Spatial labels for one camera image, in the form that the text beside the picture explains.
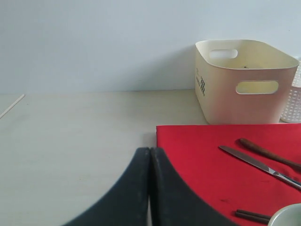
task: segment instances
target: brown chopstick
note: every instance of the brown chopstick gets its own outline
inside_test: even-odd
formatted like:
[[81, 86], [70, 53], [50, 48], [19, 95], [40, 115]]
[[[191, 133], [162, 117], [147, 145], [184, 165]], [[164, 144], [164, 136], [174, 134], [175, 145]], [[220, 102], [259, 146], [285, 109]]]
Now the brown chopstick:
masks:
[[249, 212], [246, 210], [236, 210], [235, 216], [237, 216], [239, 218], [244, 218], [247, 220], [259, 222], [262, 224], [266, 224], [266, 225], [269, 223], [269, 220], [271, 219], [271, 217], [268, 215], [263, 215], [260, 213], [253, 213], [253, 212]]

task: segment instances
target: white tabletop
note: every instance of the white tabletop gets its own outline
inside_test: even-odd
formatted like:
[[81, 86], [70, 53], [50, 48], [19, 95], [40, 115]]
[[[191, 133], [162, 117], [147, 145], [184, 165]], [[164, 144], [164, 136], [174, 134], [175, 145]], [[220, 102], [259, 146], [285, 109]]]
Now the white tabletop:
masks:
[[[1, 95], [0, 113], [20, 95]], [[157, 125], [206, 124], [193, 90], [26, 95], [0, 119], [0, 225], [59, 226], [121, 176]]]

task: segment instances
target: basket handle hole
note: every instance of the basket handle hole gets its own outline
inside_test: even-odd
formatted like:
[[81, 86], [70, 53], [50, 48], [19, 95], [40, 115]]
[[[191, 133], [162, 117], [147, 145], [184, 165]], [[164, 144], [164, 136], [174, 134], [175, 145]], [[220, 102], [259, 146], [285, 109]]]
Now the basket handle hole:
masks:
[[210, 58], [234, 59], [237, 55], [237, 49], [214, 49], [209, 52]]
[[277, 81], [241, 81], [236, 86], [238, 94], [273, 94], [278, 90]]

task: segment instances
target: kitchen knife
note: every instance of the kitchen knife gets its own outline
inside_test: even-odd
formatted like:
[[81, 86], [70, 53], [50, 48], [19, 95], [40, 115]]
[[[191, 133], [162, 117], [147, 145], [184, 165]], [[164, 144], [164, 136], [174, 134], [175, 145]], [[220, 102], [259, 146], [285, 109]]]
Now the kitchen knife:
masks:
[[274, 177], [286, 182], [287, 184], [297, 188], [298, 190], [301, 190], [301, 183], [300, 182], [295, 181], [295, 180], [287, 177], [286, 175], [277, 172], [276, 170], [272, 169], [271, 167], [268, 167], [266, 164], [256, 160], [255, 158], [253, 158], [253, 157], [251, 157], [251, 156], [249, 156], [245, 153], [242, 153], [240, 151], [237, 151], [233, 148], [227, 147], [227, 146], [222, 145], [222, 146], [219, 146], [219, 148], [226, 151], [227, 153], [232, 154], [235, 157], [251, 164], [252, 166], [255, 166], [255, 167], [259, 168], [260, 170], [273, 175]]

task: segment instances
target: white stick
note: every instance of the white stick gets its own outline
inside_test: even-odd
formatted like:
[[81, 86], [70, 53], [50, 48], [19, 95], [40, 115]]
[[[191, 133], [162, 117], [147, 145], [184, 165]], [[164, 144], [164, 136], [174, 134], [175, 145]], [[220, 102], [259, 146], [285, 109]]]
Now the white stick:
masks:
[[25, 94], [22, 94], [11, 106], [9, 106], [2, 114], [0, 114], [0, 119], [9, 112], [10, 109], [12, 109], [22, 98], [25, 96]]

